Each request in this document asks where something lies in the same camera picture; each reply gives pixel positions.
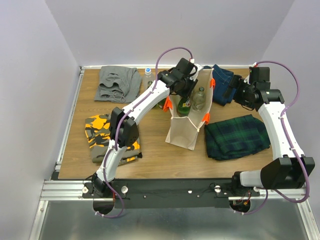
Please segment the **green glass bottle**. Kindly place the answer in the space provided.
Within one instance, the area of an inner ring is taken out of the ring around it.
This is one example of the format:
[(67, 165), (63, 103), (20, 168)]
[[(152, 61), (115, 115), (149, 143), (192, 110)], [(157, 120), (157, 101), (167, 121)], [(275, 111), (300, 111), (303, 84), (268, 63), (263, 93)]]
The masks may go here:
[(166, 102), (166, 99), (162, 99), (157, 105), (160, 109), (163, 109), (164, 108), (164, 105), (165, 105), (165, 102)]
[(177, 105), (177, 114), (179, 117), (187, 117), (191, 110), (190, 98), (182, 97)]
[(191, 101), (191, 107), (194, 111), (200, 111), (206, 102), (206, 93), (204, 87), (199, 87), (197, 91), (194, 92)]

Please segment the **beige canvas tote bag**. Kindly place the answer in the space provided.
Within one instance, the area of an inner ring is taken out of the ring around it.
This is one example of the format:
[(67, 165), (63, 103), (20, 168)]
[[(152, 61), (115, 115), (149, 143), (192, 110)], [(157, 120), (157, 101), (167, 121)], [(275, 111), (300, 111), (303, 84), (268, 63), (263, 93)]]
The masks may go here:
[(212, 106), (215, 81), (213, 80), (212, 69), (201, 69), (197, 75), (197, 83), (191, 92), (194, 96), (199, 88), (204, 88), (204, 103), (199, 103), (199, 110), (192, 108), (187, 116), (179, 116), (178, 103), (181, 100), (179, 95), (167, 97), (165, 108), (170, 111), (170, 129), (166, 142), (178, 147), (194, 150), (198, 133), (205, 124), (209, 123), (210, 110)]

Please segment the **clear plastic water bottle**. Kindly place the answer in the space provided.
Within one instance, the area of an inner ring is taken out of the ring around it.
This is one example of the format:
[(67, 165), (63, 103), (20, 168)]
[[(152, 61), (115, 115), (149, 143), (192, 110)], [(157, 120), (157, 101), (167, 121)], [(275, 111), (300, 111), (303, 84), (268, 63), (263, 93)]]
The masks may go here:
[(148, 87), (150, 86), (149, 82), (153, 83), (154, 80), (155, 80), (155, 77), (154, 77), (151, 69), (146, 68), (144, 70), (144, 75), (142, 77), (142, 85), (143, 85), (144, 90), (147, 90)]

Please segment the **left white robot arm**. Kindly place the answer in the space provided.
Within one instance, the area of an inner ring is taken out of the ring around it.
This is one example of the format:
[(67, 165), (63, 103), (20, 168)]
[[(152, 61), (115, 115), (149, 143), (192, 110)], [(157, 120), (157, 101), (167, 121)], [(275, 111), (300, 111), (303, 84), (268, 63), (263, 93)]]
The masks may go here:
[(190, 97), (202, 69), (193, 59), (181, 58), (175, 67), (160, 71), (157, 79), (136, 100), (123, 108), (112, 110), (108, 148), (91, 179), (93, 191), (99, 197), (104, 198), (110, 194), (109, 183), (114, 180), (126, 149), (138, 139), (138, 125), (146, 113), (172, 93), (183, 98)]

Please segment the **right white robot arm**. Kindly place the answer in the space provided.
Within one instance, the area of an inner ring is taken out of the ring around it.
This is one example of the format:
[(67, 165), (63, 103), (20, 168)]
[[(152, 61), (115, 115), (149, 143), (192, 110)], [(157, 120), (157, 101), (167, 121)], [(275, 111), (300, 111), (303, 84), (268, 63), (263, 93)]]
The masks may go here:
[(232, 95), (236, 103), (259, 113), (273, 154), (273, 161), (261, 170), (235, 172), (230, 191), (241, 196), (248, 187), (282, 190), (305, 186), (315, 161), (305, 155), (295, 139), (284, 97), (279, 89), (271, 88), (270, 68), (250, 67), (247, 78), (234, 75), (224, 95)]

